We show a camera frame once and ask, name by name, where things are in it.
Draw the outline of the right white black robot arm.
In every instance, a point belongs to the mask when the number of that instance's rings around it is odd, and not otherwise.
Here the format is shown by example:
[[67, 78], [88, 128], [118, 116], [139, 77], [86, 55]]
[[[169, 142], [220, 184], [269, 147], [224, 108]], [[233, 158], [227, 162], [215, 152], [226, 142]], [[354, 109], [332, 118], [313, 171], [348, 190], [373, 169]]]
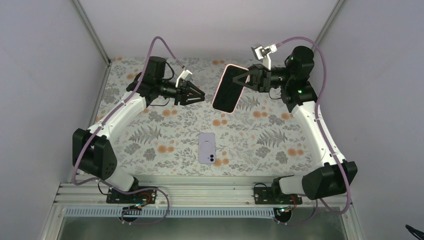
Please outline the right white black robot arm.
[[317, 168], [303, 176], [274, 179], [271, 198], [282, 204], [291, 194], [305, 195], [311, 200], [346, 194], [358, 168], [355, 162], [346, 161], [322, 116], [317, 94], [309, 82], [315, 66], [314, 53], [306, 46], [297, 46], [286, 58], [283, 67], [272, 67], [270, 54], [276, 50], [276, 45], [252, 47], [254, 57], [262, 63], [248, 67], [245, 73], [233, 77], [232, 81], [259, 93], [280, 89], [282, 102], [303, 131]]

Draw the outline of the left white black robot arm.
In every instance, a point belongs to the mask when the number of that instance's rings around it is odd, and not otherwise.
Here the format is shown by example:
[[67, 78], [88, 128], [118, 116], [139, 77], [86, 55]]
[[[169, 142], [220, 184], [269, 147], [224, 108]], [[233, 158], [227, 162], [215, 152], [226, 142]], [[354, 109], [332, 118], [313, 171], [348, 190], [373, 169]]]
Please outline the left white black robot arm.
[[151, 56], [143, 70], [134, 78], [117, 102], [101, 120], [88, 129], [78, 128], [72, 135], [72, 165], [102, 181], [131, 203], [139, 197], [138, 180], [118, 166], [112, 144], [140, 112], [162, 96], [174, 99], [175, 105], [187, 106], [203, 102], [205, 93], [190, 80], [192, 72], [183, 69], [175, 82], [165, 78], [169, 63], [165, 58]]

